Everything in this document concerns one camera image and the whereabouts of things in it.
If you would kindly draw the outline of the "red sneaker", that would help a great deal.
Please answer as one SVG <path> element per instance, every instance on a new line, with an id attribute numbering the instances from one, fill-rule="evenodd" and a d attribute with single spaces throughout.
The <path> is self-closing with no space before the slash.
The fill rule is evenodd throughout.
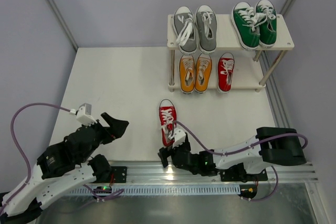
<path id="1" fill-rule="evenodd" d="M 162 143 L 164 146 L 170 146 L 172 140 L 169 139 L 169 133 L 174 126 L 173 122 L 177 120 L 177 114 L 174 104 L 169 99 L 163 99 L 159 105 L 159 120 L 161 124 Z"/>
<path id="2" fill-rule="evenodd" d="M 221 93 L 231 90 L 235 59 L 230 52 L 224 53 L 217 63 L 217 89 Z"/>

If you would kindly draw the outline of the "orange sneaker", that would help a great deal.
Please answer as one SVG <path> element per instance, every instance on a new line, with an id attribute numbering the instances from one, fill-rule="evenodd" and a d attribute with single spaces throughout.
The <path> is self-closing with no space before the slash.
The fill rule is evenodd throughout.
<path id="1" fill-rule="evenodd" d="M 180 87 L 183 93 L 194 91 L 195 62 L 193 56 L 182 56 L 179 63 Z"/>
<path id="2" fill-rule="evenodd" d="M 195 90 L 204 93 L 208 88 L 212 72 L 212 59 L 210 55 L 200 54 L 196 61 Z"/>

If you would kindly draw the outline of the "grey sneaker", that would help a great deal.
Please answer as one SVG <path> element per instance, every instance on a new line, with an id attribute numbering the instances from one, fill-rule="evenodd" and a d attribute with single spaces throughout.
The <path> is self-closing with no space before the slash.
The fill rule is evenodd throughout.
<path id="1" fill-rule="evenodd" d="M 194 16 L 187 6 L 179 7 L 173 15 L 173 30 L 176 44 L 183 55 L 192 55 L 197 50 Z"/>
<path id="2" fill-rule="evenodd" d="M 208 5 L 201 5 L 195 14 L 195 24 L 200 51 L 207 55 L 214 53 L 217 47 L 217 18 L 213 9 Z"/>

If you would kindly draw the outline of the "green sneaker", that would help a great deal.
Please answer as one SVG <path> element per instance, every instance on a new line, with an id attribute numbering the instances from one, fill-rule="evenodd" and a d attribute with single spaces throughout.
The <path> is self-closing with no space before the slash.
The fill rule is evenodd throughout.
<path id="1" fill-rule="evenodd" d="M 277 12 L 269 0 L 260 0 L 256 4 L 255 11 L 259 16 L 259 44 L 270 48 L 277 40 Z"/>
<path id="2" fill-rule="evenodd" d="M 260 39 L 259 17 L 255 9 L 247 2 L 239 2 L 234 6 L 230 19 L 241 47 L 255 50 Z"/>

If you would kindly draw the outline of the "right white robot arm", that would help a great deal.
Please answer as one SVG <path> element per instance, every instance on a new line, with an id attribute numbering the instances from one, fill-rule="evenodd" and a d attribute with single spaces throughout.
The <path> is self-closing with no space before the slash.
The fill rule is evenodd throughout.
<path id="1" fill-rule="evenodd" d="M 256 135 L 245 142 L 228 148 L 191 152 L 188 134 L 176 129 L 179 140 L 160 148 L 158 156 L 163 167 L 172 164 L 193 175 L 217 176 L 223 182 L 266 181 L 266 168 L 272 165 L 298 166 L 307 162 L 305 136 L 295 129 L 260 127 Z"/>

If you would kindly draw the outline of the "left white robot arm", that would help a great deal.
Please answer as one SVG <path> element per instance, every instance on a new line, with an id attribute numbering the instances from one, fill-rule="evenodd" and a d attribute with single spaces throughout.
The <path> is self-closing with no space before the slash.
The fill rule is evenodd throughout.
<path id="1" fill-rule="evenodd" d="M 38 157 L 30 177 L 13 191 L 1 194 L 1 223 L 29 223 L 53 202 L 87 183 L 109 180 L 111 166 L 107 159 L 91 154 L 100 146 L 121 138 L 129 122 L 101 114 L 107 126 L 99 121 L 82 125 L 51 145 Z"/>

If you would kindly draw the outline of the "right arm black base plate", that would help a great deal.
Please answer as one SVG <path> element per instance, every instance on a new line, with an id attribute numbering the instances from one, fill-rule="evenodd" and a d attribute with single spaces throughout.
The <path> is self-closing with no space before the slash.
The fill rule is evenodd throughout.
<path id="1" fill-rule="evenodd" d="M 256 182 L 256 181 L 267 181 L 268 176 L 266 170 L 262 170 L 262 172 L 258 174 L 248 174 L 244 168 L 243 163 L 234 165 L 229 169 L 221 169 L 219 170 L 219 175 L 221 177 L 222 182 Z"/>

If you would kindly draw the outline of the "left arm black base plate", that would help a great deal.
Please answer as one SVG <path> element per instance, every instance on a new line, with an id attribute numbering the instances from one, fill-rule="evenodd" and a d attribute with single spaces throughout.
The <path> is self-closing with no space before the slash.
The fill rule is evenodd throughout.
<path id="1" fill-rule="evenodd" d="M 110 184 L 126 183 L 127 171 L 128 168 L 126 166 L 111 166 Z"/>

